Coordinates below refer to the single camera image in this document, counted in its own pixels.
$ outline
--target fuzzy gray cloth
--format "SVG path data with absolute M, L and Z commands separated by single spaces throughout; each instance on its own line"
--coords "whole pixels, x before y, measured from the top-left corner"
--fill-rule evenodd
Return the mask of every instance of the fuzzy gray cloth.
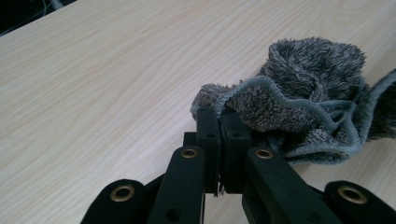
M 231 87 L 204 85 L 191 113 L 209 106 L 237 111 L 259 146 L 295 165 L 334 164 L 367 140 L 396 137 L 396 70 L 372 88 L 361 76 L 363 53 L 322 38 L 281 40 L 260 73 Z

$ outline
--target wood grain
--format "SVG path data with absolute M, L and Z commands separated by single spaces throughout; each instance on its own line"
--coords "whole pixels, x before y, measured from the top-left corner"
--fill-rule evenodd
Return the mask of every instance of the wood grain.
M 322 36 L 366 52 L 370 84 L 395 67 L 395 1 L 79 0 L 0 37 L 0 222 L 79 223 L 122 178 L 163 173 L 206 83 L 256 74 L 278 39 Z M 396 146 L 301 165 L 396 208 Z M 207 196 L 205 223 L 247 223 L 240 196 Z

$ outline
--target gray plush fabric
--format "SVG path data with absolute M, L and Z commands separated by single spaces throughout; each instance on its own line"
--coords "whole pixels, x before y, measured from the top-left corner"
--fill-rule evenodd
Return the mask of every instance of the gray plush fabric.
M 322 38 L 280 40 L 260 73 L 231 87 L 204 85 L 191 113 L 207 105 L 237 111 L 258 145 L 291 164 L 334 164 L 367 139 L 396 136 L 396 70 L 372 88 L 361 76 L 363 53 Z

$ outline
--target light wood grain surface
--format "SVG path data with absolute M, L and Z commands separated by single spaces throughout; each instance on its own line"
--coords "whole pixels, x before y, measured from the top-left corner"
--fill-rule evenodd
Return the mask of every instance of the light wood grain surface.
M 396 1 L 79 0 L 0 37 L 0 222 L 79 223 L 107 184 L 162 174 L 206 83 L 252 77 L 271 43 L 322 36 L 366 52 L 376 83 L 396 67 Z M 295 167 L 345 179 L 396 208 L 396 146 Z M 205 223 L 248 223 L 238 195 L 207 195 Z

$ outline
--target black mechanical linkage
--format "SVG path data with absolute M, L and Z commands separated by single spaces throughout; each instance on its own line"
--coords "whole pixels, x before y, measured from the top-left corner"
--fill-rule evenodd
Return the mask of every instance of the black mechanical linkage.
M 396 212 L 346 181 L 324 192 L 305 184 L 271 148 L 254 146 L 235 111 L 218 119 L 197 111 L 197 132 L 184 133 L 164 175 L 146 186 L 118 180 L 105 187 L 81 223 L 203 223 L 205 194 L 242 194 L 249 223 L 396 223 Z

